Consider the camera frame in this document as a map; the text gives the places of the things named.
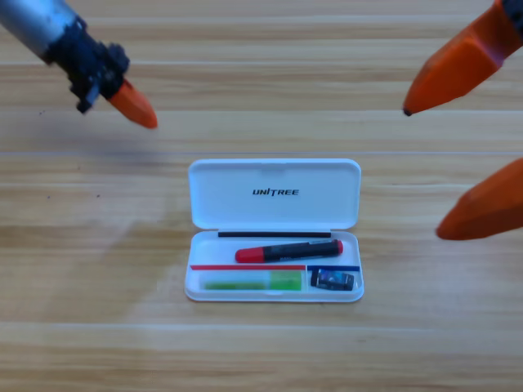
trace red strip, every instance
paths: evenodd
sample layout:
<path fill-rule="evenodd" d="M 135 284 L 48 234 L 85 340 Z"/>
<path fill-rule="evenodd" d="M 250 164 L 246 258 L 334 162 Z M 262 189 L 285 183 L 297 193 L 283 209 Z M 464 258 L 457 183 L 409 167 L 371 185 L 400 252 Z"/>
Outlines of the red strip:
<path fill-rule="evenodd" d="M 304 271 L 304 265 L 192 265 L 190 267 L 194 271 L 218 271 L 218 270 L 292 270 Z"/>

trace wooden table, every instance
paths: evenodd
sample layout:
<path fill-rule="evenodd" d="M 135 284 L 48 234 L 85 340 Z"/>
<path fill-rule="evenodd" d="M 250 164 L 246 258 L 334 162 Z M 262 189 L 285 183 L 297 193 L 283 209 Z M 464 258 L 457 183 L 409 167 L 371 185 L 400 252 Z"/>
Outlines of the wooden table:
<path fill-rule="evenodd" d="M 523 235 L 434 235 L 523 155 L 523 59 L 406 118 L 425 59 L 490 0 L 74 0 L 122 43 L 155 132 L 0 33 L 0 390 L 523 389 Z M 199 158 L 352 158 L 366 293 L 204 304 L 183 280 Z"/>

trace robotic arm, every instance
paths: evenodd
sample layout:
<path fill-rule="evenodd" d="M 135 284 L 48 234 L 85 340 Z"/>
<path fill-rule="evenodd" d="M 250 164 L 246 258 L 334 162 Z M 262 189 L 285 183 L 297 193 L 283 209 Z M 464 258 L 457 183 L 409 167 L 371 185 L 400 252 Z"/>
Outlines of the robotic arm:
<path fill-rule="evenodd" d="M 465 96 L 523 46 L 523 0 L 492 7 L 435 53 L 404 102 L 407 116 Z M 447 240 L 486 238 L 523 227 L 523 159 L 468 190 L 436 230 Z"/>
<path fill-rule="evenodd" d="M 103 96 L 129 120 L 158 126 L 149 101 L 124 77 L 130 63 L 124 49 L 96 42 L 63 0 L 0 0 L 0 24 L 44 63 L 67 73 L 80 113 Z"/>

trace green item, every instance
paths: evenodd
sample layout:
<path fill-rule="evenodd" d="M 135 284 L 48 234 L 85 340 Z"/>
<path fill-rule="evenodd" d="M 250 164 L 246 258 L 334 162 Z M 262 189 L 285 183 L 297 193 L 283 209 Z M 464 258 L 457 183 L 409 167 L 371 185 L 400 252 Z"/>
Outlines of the green item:
<path fill-rule="evenodd" d="M 213 275 L 203 284 L 205 290 L 285 290 L 301 291 L 301 271 L 261 271 L 255 276 Z"/>
<path fill-rule="evenodd" d="M 271 271 L 270 290 L 292 290 L 302 289 L 302 273 L 300 271 Z"/>

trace silver metal cylinder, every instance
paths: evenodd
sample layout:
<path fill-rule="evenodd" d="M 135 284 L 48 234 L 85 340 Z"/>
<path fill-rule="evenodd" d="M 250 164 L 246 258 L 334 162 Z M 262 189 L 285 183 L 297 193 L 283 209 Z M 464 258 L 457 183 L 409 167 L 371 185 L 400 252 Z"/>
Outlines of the silver metal cylinder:
<path fill-rule="evenodd" d="M 0 0 L 0 24 L 40 58 L 76 18 L 63 0 Z"/>

